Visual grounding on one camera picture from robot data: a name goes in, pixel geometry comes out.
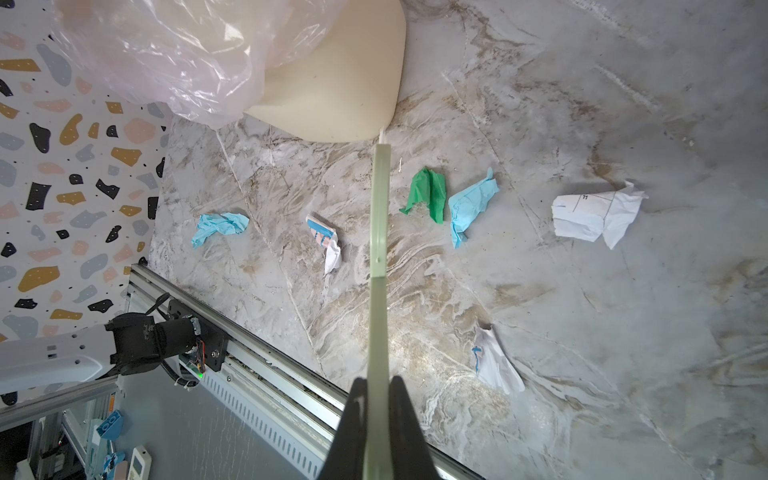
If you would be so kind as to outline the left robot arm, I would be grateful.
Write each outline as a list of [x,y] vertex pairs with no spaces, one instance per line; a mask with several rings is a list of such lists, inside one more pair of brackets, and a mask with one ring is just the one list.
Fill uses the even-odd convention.
[[1,348],[1,393],[151,371],[195,348],[201,333],[194,318],[129,312],[75,333],[12,341]]

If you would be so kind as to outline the cream trash bin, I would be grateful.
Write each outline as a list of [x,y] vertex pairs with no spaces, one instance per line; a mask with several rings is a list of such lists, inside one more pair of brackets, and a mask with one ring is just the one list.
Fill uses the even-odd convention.
[[246,114],[311,142],[372,139],[394,117],[405,44],[400,1],[350,1],[309,55],[266,72]]

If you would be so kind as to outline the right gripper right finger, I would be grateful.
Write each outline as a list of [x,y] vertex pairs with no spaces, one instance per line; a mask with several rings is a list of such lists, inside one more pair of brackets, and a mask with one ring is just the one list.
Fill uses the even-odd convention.
[[394,376],[389,385],[389,435],[393,478],[440,480],[404,380]]

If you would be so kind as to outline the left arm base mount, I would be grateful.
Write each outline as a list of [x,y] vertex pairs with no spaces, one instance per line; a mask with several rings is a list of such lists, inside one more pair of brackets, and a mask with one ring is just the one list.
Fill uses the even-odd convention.
[[230,336],[208,317],[180,300],[172,299],[168,309],[174,320],[189,320],[195,334],[192,348],[181,357],[194,365],[193,371],[200,377],[208,370],[220,372],[227,357]]

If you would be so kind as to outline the green hand brush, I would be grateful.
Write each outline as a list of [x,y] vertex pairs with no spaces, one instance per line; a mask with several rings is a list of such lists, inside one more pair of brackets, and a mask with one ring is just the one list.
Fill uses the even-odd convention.
[[367,433],[363,477],[392,479],[389,433],[387,228],[391,146],[374,147],[370,204],[370,305],[367,366]]

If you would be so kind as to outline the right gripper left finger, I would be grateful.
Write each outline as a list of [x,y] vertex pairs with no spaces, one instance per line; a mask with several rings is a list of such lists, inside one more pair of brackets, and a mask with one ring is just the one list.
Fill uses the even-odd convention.
[[367,380],[356,378],[318,480],[361,480],[367,436]]

